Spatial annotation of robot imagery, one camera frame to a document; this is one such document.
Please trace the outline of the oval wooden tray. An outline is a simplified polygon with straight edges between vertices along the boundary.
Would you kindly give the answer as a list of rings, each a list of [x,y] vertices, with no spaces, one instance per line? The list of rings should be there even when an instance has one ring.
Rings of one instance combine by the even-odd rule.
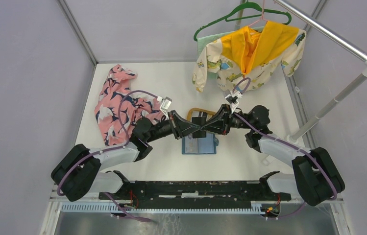
[[[186,120],[192,121],[192,118],[196,117],[206,117],[206,120],[209,120],[213,115],[215,115],[216,112],[201,109],[201,108],[191,108],[188,111]]]

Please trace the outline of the black credit card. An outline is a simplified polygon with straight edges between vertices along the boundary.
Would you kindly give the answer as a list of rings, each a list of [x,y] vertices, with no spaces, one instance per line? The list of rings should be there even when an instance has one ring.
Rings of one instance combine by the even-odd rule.
[[[198,129],[192,133],[193,139],[202,139],[207,137],[206,131],[203,131],[201,127],[206,123],[207,116],[192,117],[191,121],[193,124],[198,125]]]

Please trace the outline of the blue leather card holder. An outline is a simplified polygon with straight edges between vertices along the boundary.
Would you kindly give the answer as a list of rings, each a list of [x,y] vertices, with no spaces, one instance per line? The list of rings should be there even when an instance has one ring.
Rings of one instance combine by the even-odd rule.
[[[207,133],[204,138],[193,138],[192,135],[182,139],[183,155],[212,155],[217,153],[219,140],[215,134]]]

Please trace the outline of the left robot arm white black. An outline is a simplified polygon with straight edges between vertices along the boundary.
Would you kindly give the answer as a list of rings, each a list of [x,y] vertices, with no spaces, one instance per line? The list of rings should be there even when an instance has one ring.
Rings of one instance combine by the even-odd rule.
[[[83,144],[75,145],[54,168],[51,178],[57,184],[57,194],[69,201],[77,201],[89,192],[110,192],[117,199],[129,195],[129,185],[116,173],[102,170],[123,163],[144,159],[153,149],[149,142],[174,135],[183,138],[201,129],[199,123],[182,119],[175,111],[156,125],[148,118],[136,122],[126,143],[91,150]]]

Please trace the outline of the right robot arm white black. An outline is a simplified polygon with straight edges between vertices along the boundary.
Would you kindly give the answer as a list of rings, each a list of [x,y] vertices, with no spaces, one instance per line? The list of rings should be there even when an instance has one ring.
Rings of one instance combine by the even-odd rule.
[[[322,147],[309,149],[288,142],[269,130],[269,109],[257,105],[248,113],[232,112],[227,104],[208,120],[200,130],[226,135],[231,128],[248,129],[245,141],[249,148],[287,164],[292,174],[277,172],[265,177],[258,187],[259,195],[270,200],[278,192],[299,195],[308,205],[316,206],[335,200],[345,190],[345,183],[328,151]]]

